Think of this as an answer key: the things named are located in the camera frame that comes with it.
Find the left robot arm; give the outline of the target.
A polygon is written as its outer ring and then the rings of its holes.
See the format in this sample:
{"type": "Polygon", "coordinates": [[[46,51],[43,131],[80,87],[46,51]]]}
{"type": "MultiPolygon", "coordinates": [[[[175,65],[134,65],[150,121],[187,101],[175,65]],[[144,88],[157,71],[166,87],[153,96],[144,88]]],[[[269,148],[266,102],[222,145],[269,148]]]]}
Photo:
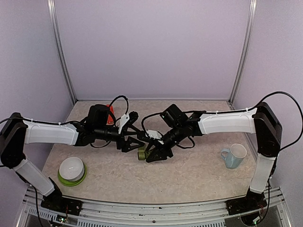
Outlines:
{"type": "Polygon", "coordinates": [[[115,118],[106,105],[93,105],[83,120],[64,123],[41,122],[13,113],[4,120],[5,125],[0,131],[0,162],[47,197],[54,209],[62,210],[66,199],[53,180],[27,159],[23,152],[24,145],[50,143],[84,147],[95,140],[103,140],[114,142],[116,148],[124,153],[144,145],[134,138],[140,132],[133,126],[138,119],[137,112],[125,113],[118,127],[107,123],[109,117],[115,118]]]}

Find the orange pill bottle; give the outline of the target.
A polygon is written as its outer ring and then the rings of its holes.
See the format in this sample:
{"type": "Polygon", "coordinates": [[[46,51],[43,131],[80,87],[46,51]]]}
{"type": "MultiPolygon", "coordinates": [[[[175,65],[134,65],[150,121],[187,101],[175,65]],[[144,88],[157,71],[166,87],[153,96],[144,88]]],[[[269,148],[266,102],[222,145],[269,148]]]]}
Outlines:
{"type": "Polygon", "coordinates": [[[113,106],[106,105],[109,107],[110,113],[108,114],[107,125],[113,125],[115,123],[115,114],[113,106]]]}

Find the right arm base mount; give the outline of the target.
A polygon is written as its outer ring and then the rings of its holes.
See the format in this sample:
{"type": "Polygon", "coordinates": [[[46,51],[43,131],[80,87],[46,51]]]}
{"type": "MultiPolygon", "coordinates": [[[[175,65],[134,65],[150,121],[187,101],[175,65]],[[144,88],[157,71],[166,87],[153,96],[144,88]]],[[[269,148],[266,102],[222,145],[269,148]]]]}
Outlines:
{"type": "Polygon", "coordinates": [[[236,215],[252,210],[258,210],[267,206],[264,193],[258,194],[250,191],[248,191],[244,197],[230,199],[225,203],[229,215],[236,215]]]}

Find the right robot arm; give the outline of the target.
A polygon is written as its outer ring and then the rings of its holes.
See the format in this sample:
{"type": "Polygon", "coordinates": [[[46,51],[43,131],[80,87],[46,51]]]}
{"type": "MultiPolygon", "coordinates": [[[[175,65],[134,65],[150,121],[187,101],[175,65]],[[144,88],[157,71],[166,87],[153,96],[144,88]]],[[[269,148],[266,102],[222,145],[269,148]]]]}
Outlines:
{"type": "Polygon", "coordinates": [[[175,104],[159,113],[162,120],[171,128],[164,135],[157,131],[146,131],[150,140],[145,150],[146,162],[166,160],[172,157],[172,148],[188,137],[203,136],[221,132],[243,132],[255,134],[258,144],[258,157],[249,194],[242,199],[242,206],[252,210],[257,206],[270,176],[274,172],[276,158],[280,152],[282,126],[269,105],[265,102],[255,107],[237,111],[206,112],[181,111],[175,104]]]}

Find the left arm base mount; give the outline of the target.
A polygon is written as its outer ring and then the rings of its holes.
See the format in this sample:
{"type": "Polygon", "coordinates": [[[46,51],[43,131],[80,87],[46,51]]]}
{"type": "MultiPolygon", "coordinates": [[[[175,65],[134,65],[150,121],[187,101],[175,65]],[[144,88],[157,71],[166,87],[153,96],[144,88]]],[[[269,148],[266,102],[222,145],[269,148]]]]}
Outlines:
{"type": "Polygon", "coordinates": [[[67,215],[78,216],[82,208],[82,201],[66,198],[60,194],[52,193],[43,197],[41,207],[60,213],[65,213],[67,215]]]}

